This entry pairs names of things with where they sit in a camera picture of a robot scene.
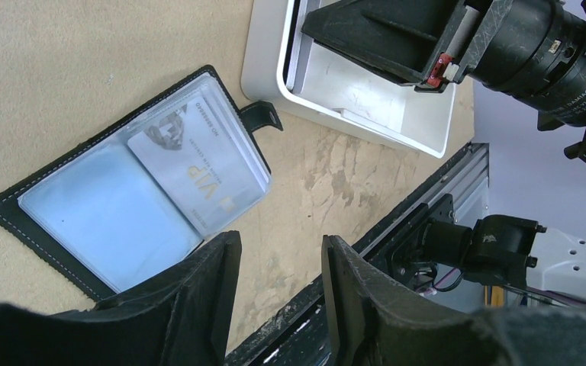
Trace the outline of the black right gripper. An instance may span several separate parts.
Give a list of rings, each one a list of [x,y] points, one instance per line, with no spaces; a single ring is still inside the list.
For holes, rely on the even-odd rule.
[[[416,91],[469,76],[530,107],[586,107],[586,21],[557,1],[338,1],[301,30]]]

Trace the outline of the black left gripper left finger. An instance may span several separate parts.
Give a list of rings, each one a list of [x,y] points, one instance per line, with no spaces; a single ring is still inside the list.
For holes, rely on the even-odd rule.
[[[222,233],[90,310],[0,303],[0,365],[222,365],[241,252],[240,234]]]

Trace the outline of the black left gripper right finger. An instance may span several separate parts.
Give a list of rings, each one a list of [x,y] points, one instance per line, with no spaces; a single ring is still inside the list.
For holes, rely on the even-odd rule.
[[[322,242],[331,365],[586,365],[586,308],[502,307],[467,314],[434,303]]]

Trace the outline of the black leather card holder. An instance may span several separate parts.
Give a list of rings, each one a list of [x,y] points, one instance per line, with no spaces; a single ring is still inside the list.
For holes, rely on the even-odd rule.
[[[97,301],[190,256],[230,223],[202,236],[130,151],[127,140],[147,119],[196,93],[238,119],[265,166],[270,190],[272,172],[254,133],[263,127],[282,128],[274,106],[256,101],[238,108],[214,67],[206,65],[1,192],[0,226]]]

